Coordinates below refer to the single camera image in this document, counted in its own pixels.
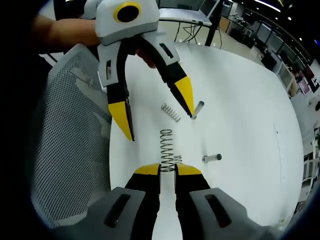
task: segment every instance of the floor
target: floor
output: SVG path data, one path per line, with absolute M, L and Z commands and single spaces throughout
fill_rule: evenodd
M 175 36 L 177 34 L 177 30 L 179 27 L 178 22 L 160 21 L 159 27 L 165 31 L 168 39 L 173 41 L 175 40 Z M 180 42 L 180 41 L 182 42 L 189 36 L 189 34 L 183 29 L 183 27 L 190 27 L 190 24 L 181 23 L 179 34 L 177 35 L 177 38 L 176 38 L 177 42 Z M 200 31 L 196 35 L 196 40 L 198 44 L 204 45 L 206 43 L 208 32 L 209 32 L 209 28 L 207 27 L 202 27 L 200 29 Z M 221 31 L 220 33 L 221 33 L 222 46 L 221 46 L 219 31 L 216 30 L 213 41 L 211 43 L 211 47 L 220 48 L 221 46 L 222 50 L 240 55 L 246 59 L 249 59 L 253 62 L 256 62 L 262 65 L 258 52 L 255 50 L 255 48 L 253 49 L 248 48 L 246 45 L 234 40 L 232 37 L 230 37 L 223 31 Z M 196 44 L 196 42 L 194 40 L 191 40 L 190 44 Z

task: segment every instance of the human arm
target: human arm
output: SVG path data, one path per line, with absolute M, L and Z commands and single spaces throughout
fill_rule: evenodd
M 54 21 L 38 15 L 33 21 L 28 44 L 37 53 L 47 54 L 68 51 L 79 43 L 87 47 L 100 44 L 100 39 L 96 35 L 95 20 Z M 150 68 L 155 68 L 143 49 L 136 49 L 135 52 Z

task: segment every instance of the ceiling light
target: ceiling light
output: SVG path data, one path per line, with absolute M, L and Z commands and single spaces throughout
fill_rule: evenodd
M 268 4 L 268 3 L 265 3 L 265 2 L 260 1 L 260 0 L 255 0 L 255 1 L 258 2 L 258 3 L 260 3 L 260 4 L 266 5 L 267 7 L 272 8 L 272 9 L 276 10 L 277 12 L 281 13 L 280 9 L 278 9 L 278 8 L 276 8 L 276 7 Z

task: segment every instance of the human hand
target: human hand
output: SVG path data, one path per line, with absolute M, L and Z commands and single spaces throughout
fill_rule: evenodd
M 137 48 L 135 50 L 135 54 L 142 58 L 145 61 L 145 63 L 149 66 L 149 68 L 156 68 L 156 65 L 152 62 L 151 58 L 148 56 L 145 50 L 143 50 L 142 48 Z

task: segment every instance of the computer monitor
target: computer monitor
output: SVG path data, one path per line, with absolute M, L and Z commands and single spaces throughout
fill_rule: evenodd
M 211 14 L 217 7 L 218 3 L 221 0 L 204 0 L 202 5 L 200 6 L 200 11 L 207 17 L 210 18 Z

